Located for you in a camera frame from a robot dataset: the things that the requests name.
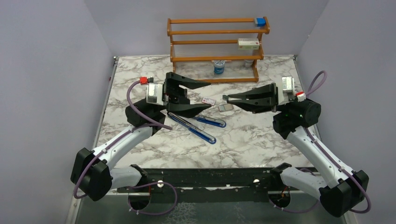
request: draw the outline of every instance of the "gray floor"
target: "gray floor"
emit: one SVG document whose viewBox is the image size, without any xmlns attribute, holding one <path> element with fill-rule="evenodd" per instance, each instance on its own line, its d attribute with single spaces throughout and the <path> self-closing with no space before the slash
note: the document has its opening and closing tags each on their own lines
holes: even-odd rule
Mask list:
<svg viewBox="0 0 396 224">
<path fill-rule="evenodd" d="M 290 209 L 306 209 L 314 204 L 306 194 L 293 194 Z M 151 204 L 146 210 L 160 212 L 170 204 Z M 269 203 L 180 203 L 163 216 L 136 215 L 128 212 L 127 196 L 107 195 L 97 202 L 82 200 L 77 224 L 346 224 L 344 218 L 329 215 L 322 207 L 305 214 L 289 214 Z"/>
</svg>

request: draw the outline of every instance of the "blue container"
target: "blue container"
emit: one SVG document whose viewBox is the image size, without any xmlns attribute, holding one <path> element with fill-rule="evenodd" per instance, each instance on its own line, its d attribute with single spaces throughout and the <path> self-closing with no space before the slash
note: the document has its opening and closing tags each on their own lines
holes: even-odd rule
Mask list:
<svg viewBox="0 0 396 224">
<path fill-rule="evenodd" d="M 223 74 L 225 65 L 226 65 L 226 61 L 215 60 L 213 62 L 214 73 L 217 75 Z"/>
</svg>

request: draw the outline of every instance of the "white marble surface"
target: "white marble surface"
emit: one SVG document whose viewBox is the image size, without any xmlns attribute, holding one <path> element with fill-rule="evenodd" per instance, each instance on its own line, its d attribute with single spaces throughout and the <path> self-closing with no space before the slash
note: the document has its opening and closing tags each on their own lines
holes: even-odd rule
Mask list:
<svg viewBox="0 0 396 224">
<path fill-rule="evenodd" d="M 223 94 L 239 93 L 269 84 L 276 77 L 292 75 L 296 87 L 301 89 L 292 56 L 266 56 L 257 64 L 259 83 L 212 84 L 196 90 L 188 90 L 191 103 L 203 97 L 224 103 Z M 197 64 L 195 75 L 200 72 Z M 165 73 L 172 71 L 169 56 L 120 57 L 106 113 L 100 130 L 98 144 L 103 144 L 128 126 L 125 107 L 126 92 L 138 77 L 154 77 L 163 82 Z M 146 87 L 137 86 L 131 93 L 132 101 L 145 97 Z M 238 107 L 233 111 L 219 112 L 217 107 L 202 112 L 203 115 L 223 119 L 225 128 L 218 128 L 189 120 L 205 132 L 215 136 L 217 143 L 211 145 L 178 123 L 166 118 L 165 124 L 173 130 L 161 129 L 124 156 L 116 167 L 138 164 L 142 168 L 246 168 L 274 167 L 287 162 L 297 167 L 311 166 L 309 161 L 290 143 L 283 140 L 272 128 L 274 113 L 252 114 Z"/>
</svg>

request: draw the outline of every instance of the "red connector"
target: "red connector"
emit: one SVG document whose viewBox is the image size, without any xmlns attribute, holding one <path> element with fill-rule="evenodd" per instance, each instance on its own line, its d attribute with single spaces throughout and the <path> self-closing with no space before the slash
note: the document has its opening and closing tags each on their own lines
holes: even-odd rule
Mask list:
<svg viewBox="0 0 396 224">
<path fill-rule="evenodd" d="M 140 77 L 140 85 L 147 85 L 147 84 L 149 84 L 147 77 Z"/>
</svg>

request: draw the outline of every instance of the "white box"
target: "white box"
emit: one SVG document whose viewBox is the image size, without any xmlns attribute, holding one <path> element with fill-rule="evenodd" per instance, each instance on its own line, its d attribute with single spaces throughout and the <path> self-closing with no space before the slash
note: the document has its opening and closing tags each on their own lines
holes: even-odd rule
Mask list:
<svg viewBox="0 0 396 224">
<path fill-rule="evenodd" d="M 257 38 L 238 38 L 239 50 L 258 50 L 260 49 L 260 42 Z"/>
</svg>

